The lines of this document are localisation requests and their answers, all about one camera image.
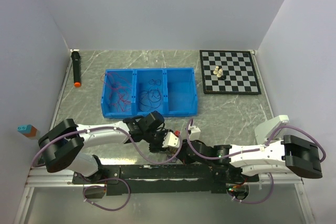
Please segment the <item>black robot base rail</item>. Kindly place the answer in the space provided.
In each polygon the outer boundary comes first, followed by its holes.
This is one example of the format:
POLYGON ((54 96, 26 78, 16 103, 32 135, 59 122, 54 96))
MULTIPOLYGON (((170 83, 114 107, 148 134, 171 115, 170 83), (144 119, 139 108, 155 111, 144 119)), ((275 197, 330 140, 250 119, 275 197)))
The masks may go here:
POLYGON ((256 183, 258 175, 248 177, 241 168, 204 164, 104 165, 102 179, 125 180, 133 194, 211 192, 225 194, 226 186, 256 183))

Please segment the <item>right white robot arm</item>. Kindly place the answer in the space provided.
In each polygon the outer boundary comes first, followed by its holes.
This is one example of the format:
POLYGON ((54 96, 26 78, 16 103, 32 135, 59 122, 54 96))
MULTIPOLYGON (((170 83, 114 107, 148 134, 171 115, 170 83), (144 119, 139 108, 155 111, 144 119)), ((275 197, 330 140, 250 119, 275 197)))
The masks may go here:
POLYGON ((241 181, 262 173, 287 173, 308 178, 322 178, 316 144, 293 135, 268 146, 205 145, 199 140, 184 140, 179 157, 185 164, 199 162, 212 168, 228 168, 231 179, 241 181))

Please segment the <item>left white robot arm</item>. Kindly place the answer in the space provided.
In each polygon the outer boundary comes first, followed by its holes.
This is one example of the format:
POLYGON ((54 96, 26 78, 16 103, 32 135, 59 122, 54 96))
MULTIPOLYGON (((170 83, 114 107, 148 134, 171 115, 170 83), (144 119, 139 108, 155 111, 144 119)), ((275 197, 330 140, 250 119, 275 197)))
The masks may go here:
POLYGON ((151 153, 178 149, 178 137, 165 128, 163 116, 153 111, 147 116, 135 116, 103 125, 76 124, 66 119, 38 141, 44 164, 49 173, 64 169, 80 173, 92 183, 107 176, 100 159, 81 152, 84 148, 105 144, 126 144, 146 141, 151 153))

